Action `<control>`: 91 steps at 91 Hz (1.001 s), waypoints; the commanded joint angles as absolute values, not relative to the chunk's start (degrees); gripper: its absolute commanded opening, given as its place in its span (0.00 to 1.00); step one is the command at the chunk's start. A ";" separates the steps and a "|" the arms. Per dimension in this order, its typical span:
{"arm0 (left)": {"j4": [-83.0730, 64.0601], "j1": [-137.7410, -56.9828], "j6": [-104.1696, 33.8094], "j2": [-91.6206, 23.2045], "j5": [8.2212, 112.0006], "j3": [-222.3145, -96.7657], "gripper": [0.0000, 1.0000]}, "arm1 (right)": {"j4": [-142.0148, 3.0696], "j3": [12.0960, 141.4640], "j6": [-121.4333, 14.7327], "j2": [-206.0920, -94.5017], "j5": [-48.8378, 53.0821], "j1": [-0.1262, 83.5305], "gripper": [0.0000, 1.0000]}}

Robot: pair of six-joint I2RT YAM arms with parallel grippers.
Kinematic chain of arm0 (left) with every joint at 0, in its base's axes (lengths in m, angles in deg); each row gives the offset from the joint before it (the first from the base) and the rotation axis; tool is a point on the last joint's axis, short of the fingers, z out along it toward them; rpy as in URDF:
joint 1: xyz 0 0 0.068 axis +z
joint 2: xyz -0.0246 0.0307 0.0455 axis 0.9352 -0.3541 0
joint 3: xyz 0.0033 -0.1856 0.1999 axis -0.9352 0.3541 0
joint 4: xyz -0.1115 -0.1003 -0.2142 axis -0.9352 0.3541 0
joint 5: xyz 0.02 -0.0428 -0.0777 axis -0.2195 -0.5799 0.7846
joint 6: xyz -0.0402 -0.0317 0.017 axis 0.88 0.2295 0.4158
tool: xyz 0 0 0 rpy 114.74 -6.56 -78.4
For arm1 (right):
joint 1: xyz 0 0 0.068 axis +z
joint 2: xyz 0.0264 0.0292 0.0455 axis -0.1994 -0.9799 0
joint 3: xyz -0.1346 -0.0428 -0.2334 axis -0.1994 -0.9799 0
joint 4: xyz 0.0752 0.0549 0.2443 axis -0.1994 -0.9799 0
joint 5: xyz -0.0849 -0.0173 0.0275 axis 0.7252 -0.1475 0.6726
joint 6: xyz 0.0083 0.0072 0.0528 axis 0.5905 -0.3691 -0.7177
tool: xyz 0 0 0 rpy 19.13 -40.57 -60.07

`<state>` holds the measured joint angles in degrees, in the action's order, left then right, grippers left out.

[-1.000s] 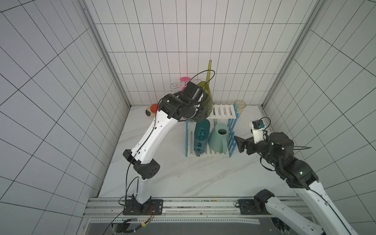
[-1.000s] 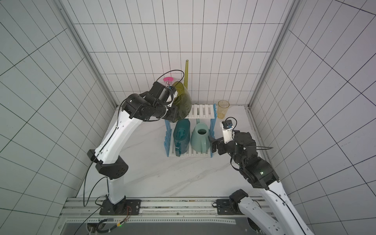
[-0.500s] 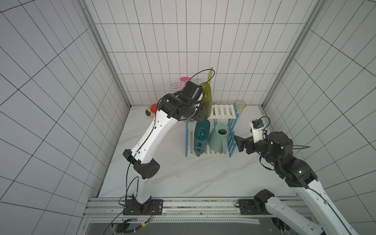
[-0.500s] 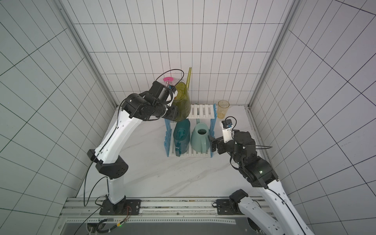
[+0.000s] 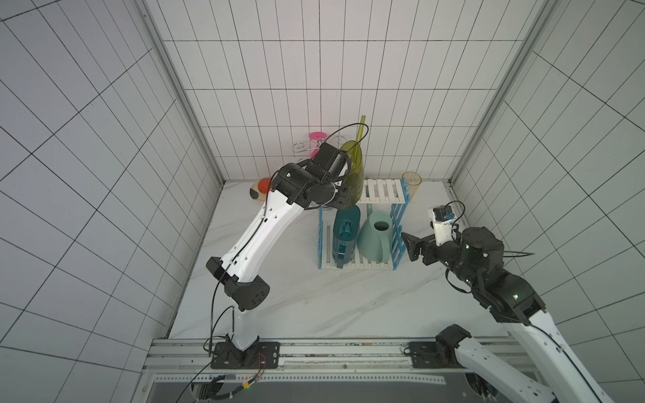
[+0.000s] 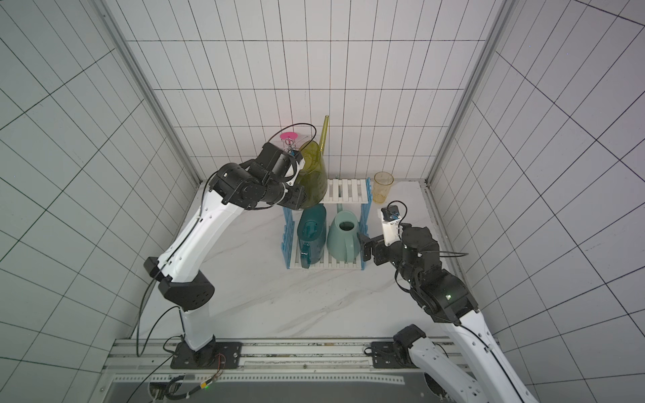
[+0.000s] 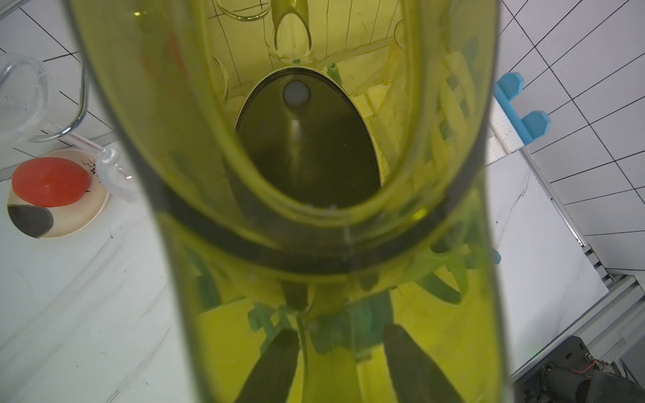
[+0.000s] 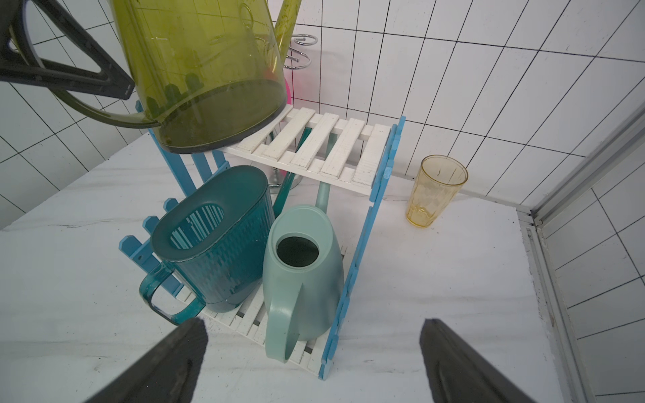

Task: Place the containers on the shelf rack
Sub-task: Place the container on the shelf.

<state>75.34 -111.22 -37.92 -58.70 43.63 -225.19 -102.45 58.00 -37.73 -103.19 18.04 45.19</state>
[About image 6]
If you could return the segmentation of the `mint green watering can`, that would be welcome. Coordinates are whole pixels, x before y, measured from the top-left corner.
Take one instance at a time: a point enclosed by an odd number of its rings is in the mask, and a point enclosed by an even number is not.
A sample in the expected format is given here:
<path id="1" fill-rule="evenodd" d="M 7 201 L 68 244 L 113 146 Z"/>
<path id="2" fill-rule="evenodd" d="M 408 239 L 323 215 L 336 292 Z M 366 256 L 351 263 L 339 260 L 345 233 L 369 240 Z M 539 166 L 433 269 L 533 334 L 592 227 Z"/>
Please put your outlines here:
<path id="1" fill-rule="evenodd" d="M 327 239 L 330 255 L 339 262 L 354 263 L 359 254 L 359 222 L 351 211 L 343 210 L 332 221 Z"/>

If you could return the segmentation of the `olive green watering can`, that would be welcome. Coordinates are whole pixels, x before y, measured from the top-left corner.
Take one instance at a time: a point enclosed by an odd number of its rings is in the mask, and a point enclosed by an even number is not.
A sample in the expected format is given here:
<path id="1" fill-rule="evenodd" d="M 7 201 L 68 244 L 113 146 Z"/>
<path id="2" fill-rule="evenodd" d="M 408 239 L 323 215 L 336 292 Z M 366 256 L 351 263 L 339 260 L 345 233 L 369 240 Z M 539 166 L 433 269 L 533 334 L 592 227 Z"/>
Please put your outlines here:
<path id="1" fill-rule="evenodd" d="M 306 197 L 300 209 L 311 208 L 319 204 L 327 194 L 329 178 L 324 162 L 324 150 L 328 130 L 329 115 L 326 115 L 320 139 L 309 140 L 301 148 L 305 166 L 298 174 L 296 184 L 303 186 Z"/>

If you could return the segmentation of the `dark teal watering can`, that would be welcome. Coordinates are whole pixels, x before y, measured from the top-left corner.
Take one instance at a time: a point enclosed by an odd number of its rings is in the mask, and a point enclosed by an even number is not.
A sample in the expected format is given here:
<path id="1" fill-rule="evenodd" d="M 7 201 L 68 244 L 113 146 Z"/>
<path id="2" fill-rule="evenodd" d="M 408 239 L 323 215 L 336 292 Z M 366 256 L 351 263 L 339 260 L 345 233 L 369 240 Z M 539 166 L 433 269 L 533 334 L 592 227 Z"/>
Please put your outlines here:
<path id="1" fill-rule="evenodd" d="M 303 211 L 297 227 L 300 262 L 304 269 L 317 264 L 324 256 L 327 240 L 327 210 L 317 204 Z"/>

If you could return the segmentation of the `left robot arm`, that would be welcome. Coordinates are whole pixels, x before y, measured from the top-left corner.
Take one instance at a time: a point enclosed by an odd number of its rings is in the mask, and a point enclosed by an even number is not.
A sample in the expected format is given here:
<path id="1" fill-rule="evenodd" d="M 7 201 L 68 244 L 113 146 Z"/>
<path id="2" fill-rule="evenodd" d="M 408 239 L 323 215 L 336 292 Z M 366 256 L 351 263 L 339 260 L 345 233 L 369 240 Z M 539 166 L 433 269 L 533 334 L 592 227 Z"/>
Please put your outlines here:
<path id="1" fill-rule="evenodd" d="M 144 263 L 161 295 L 180 309 L 184 337 L 179 350 L 189 354 L 189 367 L 204 368 L 218 353 L 213 331 L 206 326 L 208 302 L 215 292 L 200 270 L 206 255 L 244 211 L 299 209 L 307 198 L 304 186 L 296 183 L 304 166 L 301 151 L 272 143 L 264 144 L 253 160 L 222 166 L 207 180 L 191 222 L 166 252 Z"/>

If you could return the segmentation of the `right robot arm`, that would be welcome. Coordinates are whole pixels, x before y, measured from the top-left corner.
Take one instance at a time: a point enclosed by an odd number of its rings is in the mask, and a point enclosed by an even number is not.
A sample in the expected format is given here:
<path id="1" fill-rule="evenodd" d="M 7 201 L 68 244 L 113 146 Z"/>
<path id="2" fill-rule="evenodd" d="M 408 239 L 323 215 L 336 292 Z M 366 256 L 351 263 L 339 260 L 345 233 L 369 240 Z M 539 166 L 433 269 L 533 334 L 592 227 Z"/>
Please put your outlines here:
<path id="1" fill-rule="evenodd" d="M 534 402 L 490 333 L 465 283 L 445 270 L 438 242 L 428 228 L 404 225 L 396 236 L 359 235 L 365 260 L 390 263 L 409 287 L 406 293 L 440 325 L 460 349 L 462 369 L 416 325 L 393 338 L 393 355 L 404 366 L 421 369 L 430 390 L 453 402 Z"/>

